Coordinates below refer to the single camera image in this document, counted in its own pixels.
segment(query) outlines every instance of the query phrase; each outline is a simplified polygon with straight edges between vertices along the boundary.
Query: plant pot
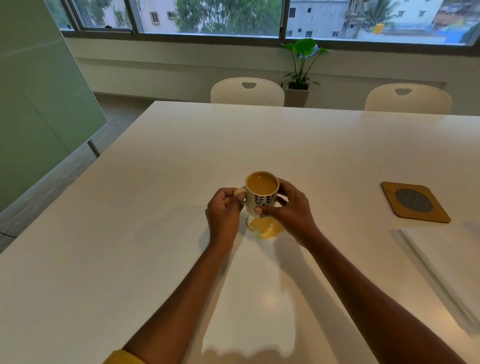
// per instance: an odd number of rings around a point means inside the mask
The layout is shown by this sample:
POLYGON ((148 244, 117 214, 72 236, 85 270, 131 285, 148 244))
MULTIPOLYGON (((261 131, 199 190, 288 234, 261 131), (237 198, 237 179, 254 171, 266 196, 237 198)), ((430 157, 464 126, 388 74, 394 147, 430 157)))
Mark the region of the plant pot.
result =
POLYGON ((305 103, 307 102, 309 91, 309 86, 306 84, 306 90, 297 90, 292 88, 294 82, 288 84, 288 89, 285 93, 285 103, 283 106, 287 108, 304 108, 305 103))

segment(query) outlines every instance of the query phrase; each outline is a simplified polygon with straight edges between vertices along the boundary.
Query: ceramic mug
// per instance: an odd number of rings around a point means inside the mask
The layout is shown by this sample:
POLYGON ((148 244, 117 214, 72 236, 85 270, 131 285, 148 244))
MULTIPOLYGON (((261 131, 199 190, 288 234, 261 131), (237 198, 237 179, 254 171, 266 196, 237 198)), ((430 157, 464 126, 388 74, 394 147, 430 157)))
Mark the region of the ceramic mug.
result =
POLYGON ((276 198, 276 194, 278 192, 279 187, 280 187, 280 182, 278 181, 278 178, 275 175, 271 174, 270 172, 260 170, 260 171, 250 173, 247 176, 247 178, 245 179, 245 186, 237 189, 233 193, 233 195, 236 196, 236 195, 244 192, 245 195, 246 195, 246 198, 245 198, 244 201, 242 201, 242 204, 244 204, 245 207, 247 208, 247 212, 250 215, 252 215, 254 218, 263 218, 265 216, 255 214, 255 211, 253 209, 256 208, 256 207, 262 207, 262 206, 275 206, 275 201, 276 201, 275 198, 276 198), (272 192, 270 194, 257 194, 255 192, 252 192, 249 189, 248 184, 247 184, 248 179, 250 178, 250 176, 252 176, 254 174, 258 174, 258 173, 266 174, 266 175, 270 176, 273 180, 275 180, 276 189, 275 189, 274 192, 272 192))

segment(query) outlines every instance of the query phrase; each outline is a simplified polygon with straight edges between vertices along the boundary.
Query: coaster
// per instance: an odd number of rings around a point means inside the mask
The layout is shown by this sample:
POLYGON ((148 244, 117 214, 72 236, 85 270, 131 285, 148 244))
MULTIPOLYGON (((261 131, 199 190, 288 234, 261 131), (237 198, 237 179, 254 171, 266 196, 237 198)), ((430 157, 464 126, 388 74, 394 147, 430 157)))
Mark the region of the coaster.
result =
POLYGON ((398 217, 444 224, 451 221, 429 188, 396 182, 382 182, 380 185, 398 217))

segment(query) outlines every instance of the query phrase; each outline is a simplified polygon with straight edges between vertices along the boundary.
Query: forearm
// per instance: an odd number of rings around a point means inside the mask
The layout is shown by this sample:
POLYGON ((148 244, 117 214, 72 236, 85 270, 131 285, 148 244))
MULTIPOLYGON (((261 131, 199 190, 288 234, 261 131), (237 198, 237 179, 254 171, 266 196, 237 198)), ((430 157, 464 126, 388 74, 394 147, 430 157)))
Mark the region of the forearm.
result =
POLYGON ((182 283, 127 342, 147 364, 181 363, 227 251, 210 243, 182 283))
POLYGON ((463 363, 412 314, 368 280, 317 230, 299 237, 380 363, 463 363))

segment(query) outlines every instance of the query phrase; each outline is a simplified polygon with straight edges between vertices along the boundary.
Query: yellow sleeve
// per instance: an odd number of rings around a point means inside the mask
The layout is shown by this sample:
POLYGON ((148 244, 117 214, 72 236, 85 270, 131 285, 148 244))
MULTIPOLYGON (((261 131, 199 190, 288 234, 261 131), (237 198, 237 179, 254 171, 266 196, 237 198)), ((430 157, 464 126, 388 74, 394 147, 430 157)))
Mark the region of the yellow sleeve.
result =
POLYGON ((123 350, 115 350, 103 364, 145 364, 136 356, 123 350))

